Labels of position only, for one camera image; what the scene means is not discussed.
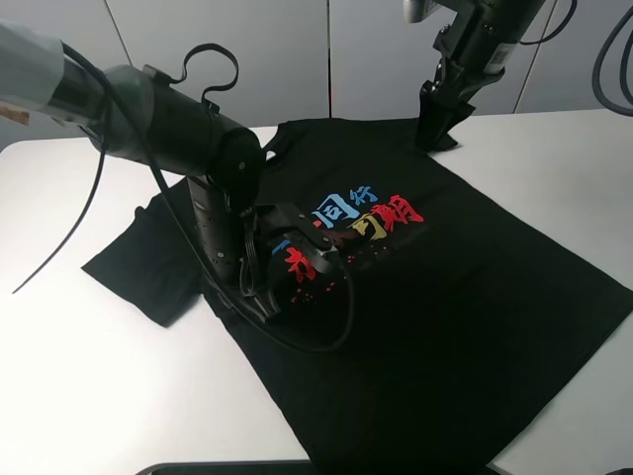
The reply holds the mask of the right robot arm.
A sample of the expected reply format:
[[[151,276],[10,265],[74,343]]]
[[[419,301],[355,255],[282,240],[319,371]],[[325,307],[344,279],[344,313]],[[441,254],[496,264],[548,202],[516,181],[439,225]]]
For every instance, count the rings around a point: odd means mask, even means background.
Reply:
[[[440,7],[455,13],[433,43],[441,54],[434,78],[420,88],[415,135],[419,148],[431,152],[456,145],[449,132],[475,111],[470,100],[503,78],[507,61],[542,6],[541,1],[514,0],[404,3],[409,23],[424,21]]]

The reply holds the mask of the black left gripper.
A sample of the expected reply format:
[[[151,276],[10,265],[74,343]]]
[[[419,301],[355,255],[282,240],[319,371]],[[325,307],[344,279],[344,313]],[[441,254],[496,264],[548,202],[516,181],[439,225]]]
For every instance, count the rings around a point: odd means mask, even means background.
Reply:
[[[280,313],[268,284],[267,268],[272,256],[272,242],[293,228],[296,214],[292,204],[275,203],[251,206],[239,216],[244,232],[239,294],[257,323],[266,324]]]

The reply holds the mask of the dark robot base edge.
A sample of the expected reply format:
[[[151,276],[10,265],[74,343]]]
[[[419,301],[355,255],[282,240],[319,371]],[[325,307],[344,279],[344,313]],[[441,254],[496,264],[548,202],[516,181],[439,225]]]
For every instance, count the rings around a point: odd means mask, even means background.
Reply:
[[[137,475],[314,475],[318,471],[308,460],[214,461],[160,463]]]

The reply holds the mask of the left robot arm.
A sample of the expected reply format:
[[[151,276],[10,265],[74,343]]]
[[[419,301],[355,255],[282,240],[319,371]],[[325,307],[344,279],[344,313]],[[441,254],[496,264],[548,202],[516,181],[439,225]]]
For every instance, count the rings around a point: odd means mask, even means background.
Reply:
[[[97,68],[63,41],[1,25],[4,104],[78,126],[102,155],[186,177],[196,224],[172,216],[221,302],[265,322],[280,312],[263,248],[283,223],[279,205],[257,205],[265,153],[257,136],[207,100],[175,89],[161,71]]]

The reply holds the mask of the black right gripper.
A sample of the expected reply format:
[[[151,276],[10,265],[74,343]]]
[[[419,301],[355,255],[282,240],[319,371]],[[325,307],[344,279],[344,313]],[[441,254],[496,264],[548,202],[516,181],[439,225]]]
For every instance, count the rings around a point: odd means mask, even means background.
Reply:
[[[499,82],[504,75],[504,44],[490,53],[476,55],[475,63],[463,63],[451,57],[442,44],[434,44],[441,58],[432,81],[419,92],[419,117],[415,141],[418,146],[456,143],[450,132],[474,113],[468,103],[482,88]],[[444,114],[448,114],[446,125]]]

